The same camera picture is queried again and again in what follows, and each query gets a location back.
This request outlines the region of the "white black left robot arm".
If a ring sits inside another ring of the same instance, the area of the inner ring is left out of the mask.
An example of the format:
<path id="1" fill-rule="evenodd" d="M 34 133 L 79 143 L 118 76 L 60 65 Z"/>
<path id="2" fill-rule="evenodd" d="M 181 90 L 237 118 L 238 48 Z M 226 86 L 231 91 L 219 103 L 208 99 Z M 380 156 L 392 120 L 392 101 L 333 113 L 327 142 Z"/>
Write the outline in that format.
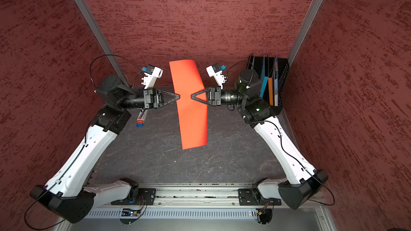
<path id="1" fill-rule="evenodd" d="M 139 184 L 122 178 L 116 182 L 88 186 L 89 175 L 107 147 L 121 133 L 131 117 L 129 109 L 158 109 L 180 99 L 161 89 L 136 90 L 116 76 L 106 77 L 95 92 L 104 100 L 103 108 L 88 125 L 83 140 L 45 185 L 37 185 L 30 196 L 64 220 L 74 224 L 99 206 L 115 201 L 146 205 Z"/>

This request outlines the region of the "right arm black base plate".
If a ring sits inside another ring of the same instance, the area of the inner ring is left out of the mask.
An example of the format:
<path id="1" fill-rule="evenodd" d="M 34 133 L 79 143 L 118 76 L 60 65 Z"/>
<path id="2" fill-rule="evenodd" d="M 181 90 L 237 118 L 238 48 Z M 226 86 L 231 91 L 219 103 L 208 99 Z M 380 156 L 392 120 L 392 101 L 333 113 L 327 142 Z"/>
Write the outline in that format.
<path id="1" fill-rule="evenodd" d="M 281 206 L 281 200 L 263 198 L 257 189 L 238 189 L 241 206 Z"/>

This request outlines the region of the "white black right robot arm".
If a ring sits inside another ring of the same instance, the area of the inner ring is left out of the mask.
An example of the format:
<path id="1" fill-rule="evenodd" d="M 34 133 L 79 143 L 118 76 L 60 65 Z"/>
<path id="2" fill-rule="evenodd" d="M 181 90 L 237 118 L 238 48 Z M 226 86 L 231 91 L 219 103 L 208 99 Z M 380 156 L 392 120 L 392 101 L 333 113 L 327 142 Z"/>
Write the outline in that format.
<path id="1" fill-rule="evenodd" d="M 233 105 L 247 125 L 271 149 L 285 173 L 284 179 L 264 179 L 255 186 L 259 198 L 279 199 L 296 210 L 310 200 L 328 180 L 297 149 L 282 128 L 275 110 L 260 97 L 262 82 L 253 69 L 240 72 L 234 90 L 221 86 L 200 90 L 191 99 L 209 106 Z"/>

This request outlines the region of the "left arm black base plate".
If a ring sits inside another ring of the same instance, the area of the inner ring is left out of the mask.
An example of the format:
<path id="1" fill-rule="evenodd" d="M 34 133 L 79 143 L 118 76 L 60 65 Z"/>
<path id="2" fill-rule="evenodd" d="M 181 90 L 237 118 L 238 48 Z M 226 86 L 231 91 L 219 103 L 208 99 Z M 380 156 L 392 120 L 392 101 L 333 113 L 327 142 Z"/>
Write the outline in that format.
<path id="1" fill-rule="evenodd" d="M 156 198 L 155 188 L 132 188 L 126 199 L 111 202 L 111 205 L 151 206 Z"/>

